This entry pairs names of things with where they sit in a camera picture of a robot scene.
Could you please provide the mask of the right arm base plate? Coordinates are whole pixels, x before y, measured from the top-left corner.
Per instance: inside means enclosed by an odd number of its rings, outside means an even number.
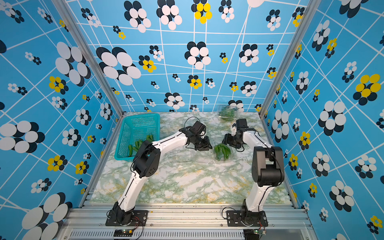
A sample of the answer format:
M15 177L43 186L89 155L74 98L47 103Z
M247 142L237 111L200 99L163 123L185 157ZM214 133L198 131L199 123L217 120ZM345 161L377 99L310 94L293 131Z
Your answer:
M269 225L265 211L227 211L226 214L229 227L264 228Z

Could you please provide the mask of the green peppers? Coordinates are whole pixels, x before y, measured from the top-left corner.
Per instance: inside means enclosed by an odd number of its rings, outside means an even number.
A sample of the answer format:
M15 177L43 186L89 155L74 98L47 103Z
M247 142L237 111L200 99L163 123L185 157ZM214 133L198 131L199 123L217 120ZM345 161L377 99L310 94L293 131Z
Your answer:
M154 140L153 135L147 135L146 141L152 142ZM128 157L132 157L134 153L136 153L141 145L143 144L144 140L137 140L134 144L128 145Z

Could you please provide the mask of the clear clamshell with peppers front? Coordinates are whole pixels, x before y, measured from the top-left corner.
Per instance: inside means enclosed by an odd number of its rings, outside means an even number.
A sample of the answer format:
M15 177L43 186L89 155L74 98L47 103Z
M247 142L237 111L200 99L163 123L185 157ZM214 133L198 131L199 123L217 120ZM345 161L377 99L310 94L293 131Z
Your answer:
M176 153L176 161L178 163L210 164L213 162L213 153L212 151L201 152L183 148Z

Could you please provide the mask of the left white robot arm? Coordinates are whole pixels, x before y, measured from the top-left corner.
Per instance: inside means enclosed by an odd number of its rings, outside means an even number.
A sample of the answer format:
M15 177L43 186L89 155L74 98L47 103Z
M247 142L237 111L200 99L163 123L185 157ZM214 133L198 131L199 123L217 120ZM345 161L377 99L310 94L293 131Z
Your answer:
M200 152L213 148L206 132L206 126L196 121L192 126L181 128L162 140L143 142L130 167L132 175L127 187L110 211L118 224L127 226L132 222L137 198L147 179L158 170L159 163L166 153L179 147L187 147L189 144L193 144L194 150Z

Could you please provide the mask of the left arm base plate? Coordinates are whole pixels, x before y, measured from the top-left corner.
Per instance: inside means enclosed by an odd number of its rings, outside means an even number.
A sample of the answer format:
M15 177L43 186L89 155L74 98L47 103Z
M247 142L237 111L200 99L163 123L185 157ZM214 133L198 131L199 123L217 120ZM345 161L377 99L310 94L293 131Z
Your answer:
M118 221L117 215L114 211L107 212L107 220L105 225L107 227L125 227L125 226L145 226L148 218L148 211L134 210L132 214L125 220Z

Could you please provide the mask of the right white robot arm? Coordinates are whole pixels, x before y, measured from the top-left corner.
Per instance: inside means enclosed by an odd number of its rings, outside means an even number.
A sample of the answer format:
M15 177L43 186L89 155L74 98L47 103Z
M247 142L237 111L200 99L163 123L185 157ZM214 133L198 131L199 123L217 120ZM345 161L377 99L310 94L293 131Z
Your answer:
M225 135L223 144L237 150L247 145L252 150L251 174L254 184L239 212L241 224L246 227L268 226L264 204L270 192L285 179L282 149L272 146L256 129L248 127L246 119L236 120L231 133Z

